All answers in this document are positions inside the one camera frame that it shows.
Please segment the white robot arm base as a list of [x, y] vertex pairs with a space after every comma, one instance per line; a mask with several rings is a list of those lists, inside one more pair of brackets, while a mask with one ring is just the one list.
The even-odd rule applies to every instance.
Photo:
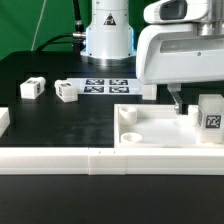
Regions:
[[84, 62], [101, 66], [135, 62], [129, 0], [92, 0], [92, 21], [86, 28], [86, 45], [80, 55]]

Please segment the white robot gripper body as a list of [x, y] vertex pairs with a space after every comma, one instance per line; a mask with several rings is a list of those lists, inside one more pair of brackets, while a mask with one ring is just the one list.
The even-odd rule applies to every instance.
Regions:
[[136, 77], [144, 84], [224, 80], [224, 0], [158, 0], [145, 7]]

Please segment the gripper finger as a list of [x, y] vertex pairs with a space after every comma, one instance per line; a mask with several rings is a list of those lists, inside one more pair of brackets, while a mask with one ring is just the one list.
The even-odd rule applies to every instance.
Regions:
[[185, 104], [180, 95], [179, 92], [181, 91], [181, 84], [180, 83], [172, 83], [167, 85], [167, 89], [169, 93], [171, 94], [173, 100], [175, 101], [175, 112], [177, 115], [187, 115], [188, 114], [188, 105]]

